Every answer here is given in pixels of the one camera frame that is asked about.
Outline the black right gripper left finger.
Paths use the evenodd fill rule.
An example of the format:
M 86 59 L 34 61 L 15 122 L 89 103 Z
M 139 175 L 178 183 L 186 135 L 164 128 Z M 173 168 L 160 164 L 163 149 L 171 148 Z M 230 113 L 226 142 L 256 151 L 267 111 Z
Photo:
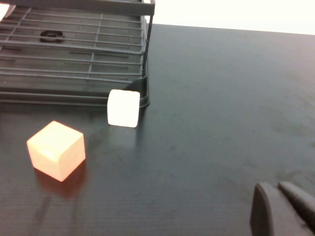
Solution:
M 285 195 L 266 182 L 255 185 L 250 217 L 253 236 L 313 236 Z

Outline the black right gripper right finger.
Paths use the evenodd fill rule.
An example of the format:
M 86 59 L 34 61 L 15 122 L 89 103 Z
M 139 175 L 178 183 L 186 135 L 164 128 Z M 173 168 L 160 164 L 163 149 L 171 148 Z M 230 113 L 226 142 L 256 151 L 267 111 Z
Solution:
M 278 189 L 285 195 L 300 217 L 315 230 L 315 198 L 290 182 L 279 182 Z

